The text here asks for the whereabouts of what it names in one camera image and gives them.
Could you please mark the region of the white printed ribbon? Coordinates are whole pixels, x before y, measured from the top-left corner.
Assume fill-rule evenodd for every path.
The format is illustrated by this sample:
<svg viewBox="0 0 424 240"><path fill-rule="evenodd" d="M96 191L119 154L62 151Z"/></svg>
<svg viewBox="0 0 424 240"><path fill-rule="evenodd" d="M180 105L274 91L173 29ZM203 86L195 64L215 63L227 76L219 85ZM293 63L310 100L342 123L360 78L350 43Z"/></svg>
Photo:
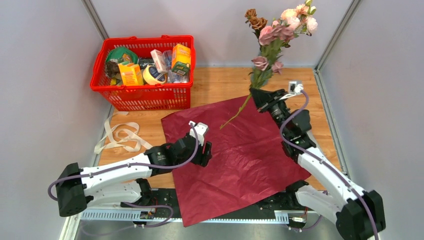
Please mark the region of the white printed ribbon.
<svg viewBox="0 0 424 240"><path fill-rule="evenodd" d="M118 111L108 117L104 122L104 135L95 145L93 152L98 155L103 150L122 148L127 152L135 153L142 148L149 150L153 146L139 136L140 125L136 122L124 122L111 126L114 116L126 116L128 111Z"/></svg>

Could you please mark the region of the pink flower stem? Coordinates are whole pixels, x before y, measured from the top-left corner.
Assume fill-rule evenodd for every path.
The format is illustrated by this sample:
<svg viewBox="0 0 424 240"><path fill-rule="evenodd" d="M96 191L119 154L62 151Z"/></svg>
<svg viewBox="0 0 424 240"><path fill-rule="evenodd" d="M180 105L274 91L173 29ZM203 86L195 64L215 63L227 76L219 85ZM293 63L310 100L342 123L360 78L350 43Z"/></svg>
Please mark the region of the pink flower stem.
<svg viewBox="0 0 424 240"><path fill-rule="evenodd" d="M271 25L265 26L259 34L258 42L261 46L269 45L277 37L280 36L279 31L281 30L281 23L274 20Z"/></svg>

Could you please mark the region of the mauve flower stem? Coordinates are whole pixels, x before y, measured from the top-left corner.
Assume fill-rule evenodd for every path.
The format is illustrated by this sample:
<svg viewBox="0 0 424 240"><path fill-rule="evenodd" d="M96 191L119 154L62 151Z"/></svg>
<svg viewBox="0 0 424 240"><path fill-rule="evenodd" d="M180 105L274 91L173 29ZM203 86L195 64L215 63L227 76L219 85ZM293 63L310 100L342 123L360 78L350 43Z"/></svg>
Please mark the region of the mauve flower stem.
<svg viewBox="0 0 424 240"><path fill-rule="evenodd" d="M251 60L253 63L252 70L249 73L252 78L251 88L260 89L274 74L282 73L284 64L279 61L282 49L287 48L290 40L294 38L294 30L282 24L279 37L268 45L259 45L260 53Z"/></svg>

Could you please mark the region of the dark red wrapping paper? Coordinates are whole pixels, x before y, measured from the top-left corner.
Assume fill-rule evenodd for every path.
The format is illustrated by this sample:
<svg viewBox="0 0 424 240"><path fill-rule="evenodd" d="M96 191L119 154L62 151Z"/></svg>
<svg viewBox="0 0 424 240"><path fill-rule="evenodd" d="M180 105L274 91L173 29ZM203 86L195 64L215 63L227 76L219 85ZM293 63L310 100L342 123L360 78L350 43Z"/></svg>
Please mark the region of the dark red wrapping paper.
<svg viewBox="0 0 424 240"><path fill-rule="evenodd" d="M189 163L172 171L185 227L240 210L310 176L286 156L279 128L251 99L171 113L161 120L166 141L180 139L191 121L208 126L212 157L205 167Z"/></svg>

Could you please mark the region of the pink flower bouquet brown wrap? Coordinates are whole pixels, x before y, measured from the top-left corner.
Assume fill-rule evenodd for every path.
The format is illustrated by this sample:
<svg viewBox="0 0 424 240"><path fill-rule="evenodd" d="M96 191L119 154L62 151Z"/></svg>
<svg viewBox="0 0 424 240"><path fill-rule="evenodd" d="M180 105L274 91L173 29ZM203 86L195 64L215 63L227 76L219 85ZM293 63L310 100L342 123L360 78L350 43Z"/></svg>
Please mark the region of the pink flower bouquet brown wrap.
<svg viewBox="0 0 424 240"><path fill-rule="evenodd" d="M316 11L317 8L313 6L313 2L311 0L306 0L295 8L284 10L280 17L273 21L279 21L281 25L286 25L293 29L294 39L298 38L300 35L312 36L318 29L318 22L314 18ZM244 17L246 18L245 23L253 30L257 39L259 38L260 31L265 26L270 26L273 22L268 23L267 19L258 17L254 8L248 9Z"/></svg>

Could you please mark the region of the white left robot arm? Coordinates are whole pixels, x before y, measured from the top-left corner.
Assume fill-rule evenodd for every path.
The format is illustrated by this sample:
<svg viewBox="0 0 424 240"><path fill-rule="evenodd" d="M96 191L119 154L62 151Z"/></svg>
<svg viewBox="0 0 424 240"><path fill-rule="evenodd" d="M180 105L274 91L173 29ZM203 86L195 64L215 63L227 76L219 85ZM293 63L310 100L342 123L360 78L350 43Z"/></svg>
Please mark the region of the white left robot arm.
<svg viewBox="0 0 424 240"><path fill-rule="evenodd" d="M185 165L206 167L212 158L212 143L193 131L174 143L153 146L136 156L103 166L68 164L48 187L57 202L60 217L70 217L88 207L119 203L147 207L153 201L147 178L167 174Z"/></svg>

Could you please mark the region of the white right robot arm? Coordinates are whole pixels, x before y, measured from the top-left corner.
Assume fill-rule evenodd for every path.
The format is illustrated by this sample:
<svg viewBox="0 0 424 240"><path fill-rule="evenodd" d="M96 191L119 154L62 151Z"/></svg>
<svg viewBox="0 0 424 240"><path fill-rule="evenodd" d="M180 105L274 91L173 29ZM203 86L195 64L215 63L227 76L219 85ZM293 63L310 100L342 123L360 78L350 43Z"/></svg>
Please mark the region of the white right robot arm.
<svg viewBox="0 0 424 240"><path fill-rule="evenodd" d="M269 113L279 128L285 155L314 176L327 193L303 180L289 185L285 195L291 209L301 206L316 211L331 221L344 240L379 240L386 229L382 196L367 191L338 170L310 136L309 96L301 84L293 91L267 91L250 88L250 95L260 113Z"/></svg>

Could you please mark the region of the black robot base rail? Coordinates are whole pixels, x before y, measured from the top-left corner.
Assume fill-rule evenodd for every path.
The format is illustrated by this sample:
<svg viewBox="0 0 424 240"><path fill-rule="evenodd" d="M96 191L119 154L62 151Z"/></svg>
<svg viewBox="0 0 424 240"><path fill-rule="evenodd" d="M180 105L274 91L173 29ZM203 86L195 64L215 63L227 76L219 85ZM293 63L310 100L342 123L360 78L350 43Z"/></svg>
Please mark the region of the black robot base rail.
<svg viewBox="0 0 424 240"><path fill-rule="evenodd" d="M181 223L182 214L178 205L177 193L173 188L154 188L154 199L160 205L173 208L173 217L170 223ZM314 214L315 211L306 209L295 203L294 197L287 192L278 192L257 203L242 209L220 215L204 223L231 223L231 224L289 224L294 217L306 218L305 214ZM84 221L122 221L134 224L160 223L170 215L166 208L159 208L156 212L148 208L88 208L82 212L80 219Z"/></svg>

